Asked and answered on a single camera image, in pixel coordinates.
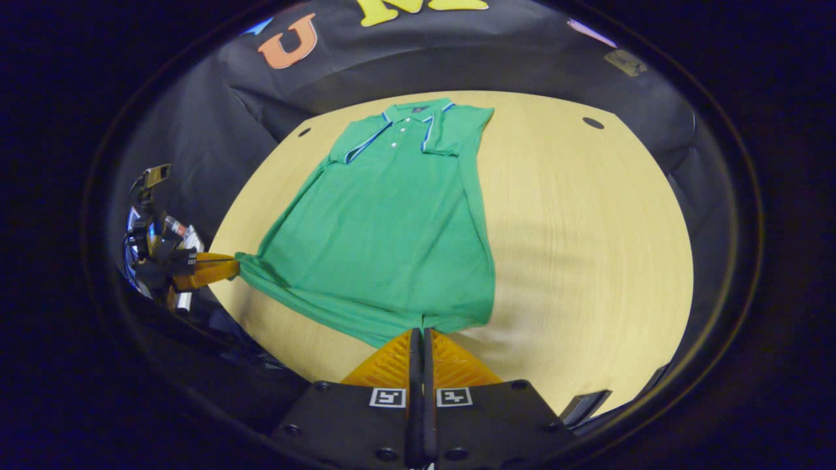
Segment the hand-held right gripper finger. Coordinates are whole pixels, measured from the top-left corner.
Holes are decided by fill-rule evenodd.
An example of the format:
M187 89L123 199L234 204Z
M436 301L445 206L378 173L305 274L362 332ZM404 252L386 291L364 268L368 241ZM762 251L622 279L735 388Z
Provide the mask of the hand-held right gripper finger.
M272 431L326 469L409 469L422 462L422 335L412 328L341 381L313 382Z
M432 328L422 336L422 455L431 467L533 468L574 442L530 381L500 379Z

